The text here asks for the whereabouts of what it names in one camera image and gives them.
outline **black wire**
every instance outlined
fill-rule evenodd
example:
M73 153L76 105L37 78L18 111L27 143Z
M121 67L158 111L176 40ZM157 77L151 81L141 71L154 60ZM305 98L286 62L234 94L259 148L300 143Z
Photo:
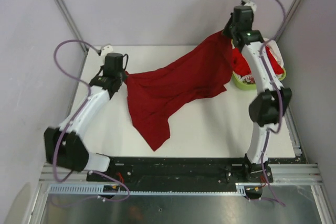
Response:
M127 64L128 64L128 54L124 54L124 57L125 56L126 56L126 64L125 64L124 70L126 70L126 67L127 67Z

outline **gray wall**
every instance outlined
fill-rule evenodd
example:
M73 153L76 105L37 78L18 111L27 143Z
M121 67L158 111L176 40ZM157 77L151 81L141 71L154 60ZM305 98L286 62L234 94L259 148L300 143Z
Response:
M197 45L223 29L240 0L64 0L96 45ZM293 0L281 0L288 9ZM282 19L272 0L256 0L254 27L273 36Z
M336 0L304 0L279 42L290 107L309 161L317 162L336 209Z
M75 83L52 61L54 47L72 38L54 1L0 0L0 6L0 223L13 204L12 224L20 223L36 188L43 132L66 116ZM78 74L79 46L67 46L60 56Z

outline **white table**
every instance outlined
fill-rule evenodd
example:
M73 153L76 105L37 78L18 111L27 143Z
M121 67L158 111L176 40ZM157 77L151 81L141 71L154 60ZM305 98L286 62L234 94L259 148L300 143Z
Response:
M145 72L164 67L195 46L119 46L115 52L129 55L127 71ZM102 60L90 49L81 78L90 81ZM83 142L92 152L109 156L141 157L243 157L249 148L253 123L248 106L256 91L242 91L233 82L227 91L210 99L184 105L169 118L171 137L157 151L132 126L127 87L122 85L90 124ZM73 104L77 108L87 89L79 85ZM295 157L285 121L278 135L271 135L268 157Z

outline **red cloth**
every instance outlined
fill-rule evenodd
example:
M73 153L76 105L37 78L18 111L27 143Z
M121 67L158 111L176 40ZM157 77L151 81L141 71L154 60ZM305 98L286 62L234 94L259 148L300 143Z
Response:
M274 73L283 74L284 70L273 57L272 53L269 50L269 47L267 46L266 54L268 56L269 62L271 63L271 66L273 67ZM243 55L239 52L238 48L232 50L232 68L233 71L240 76L246 76L251 73L250 67L248 66Z
M217 32L164 68L126 79L133 126L155 151L169 137L168 118L184 104L224 92L232 75L230 39Z

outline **gray floor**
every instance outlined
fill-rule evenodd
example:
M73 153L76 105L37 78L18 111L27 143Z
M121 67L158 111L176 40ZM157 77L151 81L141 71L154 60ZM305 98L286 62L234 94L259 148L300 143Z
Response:
M268 201L248 202L239 196L131 196L123 202L89 199L70 208L47 204L43 224L71 223L321 223L310 186L274 187L287 206ZM270 196L265 190L264 197ZM69 204L83 195L57 195Z

